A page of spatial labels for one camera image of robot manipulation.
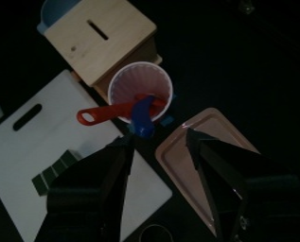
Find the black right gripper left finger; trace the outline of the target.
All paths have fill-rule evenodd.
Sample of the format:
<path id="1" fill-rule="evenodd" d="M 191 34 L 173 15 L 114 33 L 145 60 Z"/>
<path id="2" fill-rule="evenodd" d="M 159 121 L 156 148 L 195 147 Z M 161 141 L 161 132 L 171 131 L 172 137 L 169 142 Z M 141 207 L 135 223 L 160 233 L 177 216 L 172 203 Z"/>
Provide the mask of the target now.
<path id="1" fill-rule="evenodd" d="M 128 134 L 56 178 L 36 242 L 120 242 L 133 155 Z"/>

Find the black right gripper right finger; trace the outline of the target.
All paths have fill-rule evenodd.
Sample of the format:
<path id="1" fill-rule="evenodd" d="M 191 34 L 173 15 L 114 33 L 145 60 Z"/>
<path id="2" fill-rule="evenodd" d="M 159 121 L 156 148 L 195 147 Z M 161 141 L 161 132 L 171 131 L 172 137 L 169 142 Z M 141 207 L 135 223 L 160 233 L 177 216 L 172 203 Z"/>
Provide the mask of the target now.
<path id="1" fill-rule="evenodd" d="M 262 154 L 187 132 L 219 242 L 300 242 L 300 181 Z"/>

